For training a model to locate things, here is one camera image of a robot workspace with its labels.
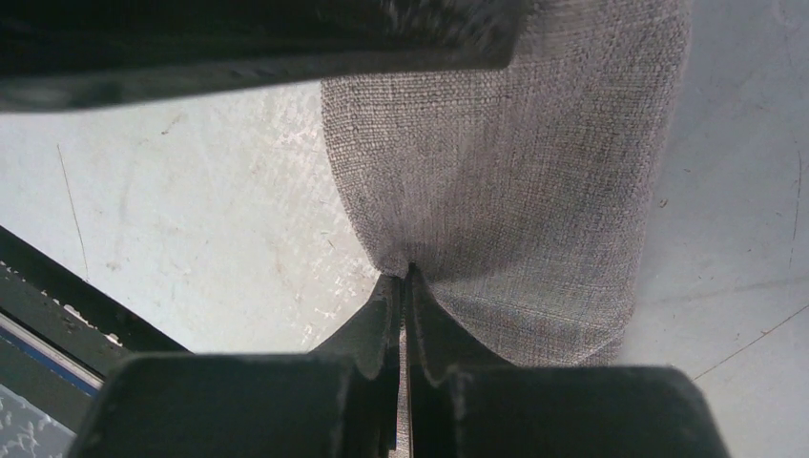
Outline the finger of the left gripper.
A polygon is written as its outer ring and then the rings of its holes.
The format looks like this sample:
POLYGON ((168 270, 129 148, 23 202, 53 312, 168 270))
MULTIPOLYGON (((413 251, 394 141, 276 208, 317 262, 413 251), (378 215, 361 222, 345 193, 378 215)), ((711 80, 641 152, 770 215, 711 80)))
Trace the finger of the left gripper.
POLYGON ((502 69, 524 1, 5 1, 1 109, 59 113, 327 77, 502 69))

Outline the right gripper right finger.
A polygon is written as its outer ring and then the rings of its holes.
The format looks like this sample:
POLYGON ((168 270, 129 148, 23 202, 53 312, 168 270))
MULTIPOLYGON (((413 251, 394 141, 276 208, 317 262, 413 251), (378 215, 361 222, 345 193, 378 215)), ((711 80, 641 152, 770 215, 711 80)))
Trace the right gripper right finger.
POLYGON ((701 391, 664 366, 522 367, 404 281, 410 450, 416 457, 725 457, 701 391))

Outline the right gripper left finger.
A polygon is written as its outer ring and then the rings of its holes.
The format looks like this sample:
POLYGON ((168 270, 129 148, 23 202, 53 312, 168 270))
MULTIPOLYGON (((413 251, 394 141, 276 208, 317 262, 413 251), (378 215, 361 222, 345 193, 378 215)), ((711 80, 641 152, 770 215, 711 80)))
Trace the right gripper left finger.
POLYGON ((313 350, 141 353, 102 386, 72 457, 385 457, 396 447, 400 279, 313 350))

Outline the grey cloth napkin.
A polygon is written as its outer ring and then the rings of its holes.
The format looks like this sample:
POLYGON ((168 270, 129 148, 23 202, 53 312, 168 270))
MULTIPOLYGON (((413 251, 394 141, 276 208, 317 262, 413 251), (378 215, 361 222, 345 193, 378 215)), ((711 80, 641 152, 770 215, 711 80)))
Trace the grey cloth napkin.
POLYGON ((691 10, 534 1, 502 70, 324 80, 333 177, 373 265, 417 265, 437 301, 516 364, 612 363, 691 10))

